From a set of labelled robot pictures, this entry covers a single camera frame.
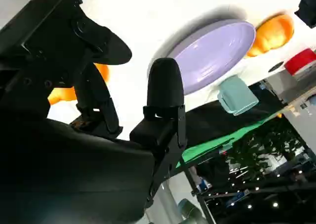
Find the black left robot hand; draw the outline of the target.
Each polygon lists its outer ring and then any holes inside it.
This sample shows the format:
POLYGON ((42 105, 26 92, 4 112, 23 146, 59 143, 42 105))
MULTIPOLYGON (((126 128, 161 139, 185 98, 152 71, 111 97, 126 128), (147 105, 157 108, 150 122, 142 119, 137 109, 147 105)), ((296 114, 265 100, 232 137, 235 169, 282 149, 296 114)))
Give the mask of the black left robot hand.
POLYGON ((301 0, 299 9, 295 12, 308 27, 316 27, 316 0, 301 0))

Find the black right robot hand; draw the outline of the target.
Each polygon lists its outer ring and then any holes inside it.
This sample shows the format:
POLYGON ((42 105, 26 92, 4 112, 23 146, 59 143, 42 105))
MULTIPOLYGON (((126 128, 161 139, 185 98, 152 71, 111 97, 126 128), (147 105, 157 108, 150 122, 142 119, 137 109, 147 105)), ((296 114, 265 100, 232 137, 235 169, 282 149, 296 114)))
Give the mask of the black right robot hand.
POLYGON ((133 224, 187 145, 177 62, 154 61, 144 118, 122 132, 96 64, 132 53, 81 0, 31 0, 0 31, 0 221, 133 224))

